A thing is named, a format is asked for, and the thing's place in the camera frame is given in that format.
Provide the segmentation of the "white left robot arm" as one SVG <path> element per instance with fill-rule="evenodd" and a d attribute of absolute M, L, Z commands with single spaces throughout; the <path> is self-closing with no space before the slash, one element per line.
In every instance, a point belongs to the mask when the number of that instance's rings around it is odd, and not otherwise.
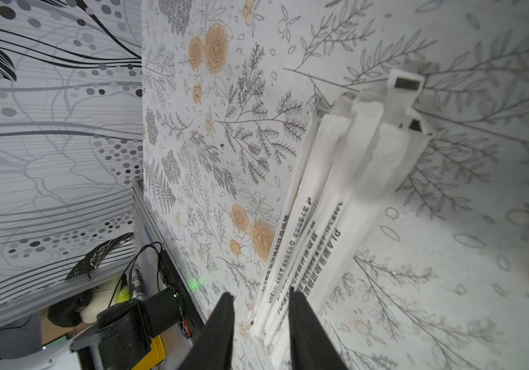
<path fill-rule="evenodd" d="M 151 353 L 153 340 L 181 319 L 180 293 L 167 288 L 107 308 L 94 325 L 58 347 L 0 359 L 0 369 L 133 369 Z"/>

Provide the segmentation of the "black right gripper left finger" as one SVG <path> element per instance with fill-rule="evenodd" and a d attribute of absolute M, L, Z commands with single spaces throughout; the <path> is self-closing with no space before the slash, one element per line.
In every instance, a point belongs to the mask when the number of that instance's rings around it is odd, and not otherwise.
<path fill-rule="evenodd" d="M 225 292 L 178 369 L 232 369 L 234 324 L 234 296 Z"/>

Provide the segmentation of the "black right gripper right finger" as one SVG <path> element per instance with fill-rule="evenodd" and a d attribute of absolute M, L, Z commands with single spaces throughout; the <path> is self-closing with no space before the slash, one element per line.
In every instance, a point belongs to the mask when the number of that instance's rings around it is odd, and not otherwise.
<path fill-rule="evenodd" d="M 292 369 L 348 369 L 304 293 L 293 288 L 290 290 L 288 322 Z"/>

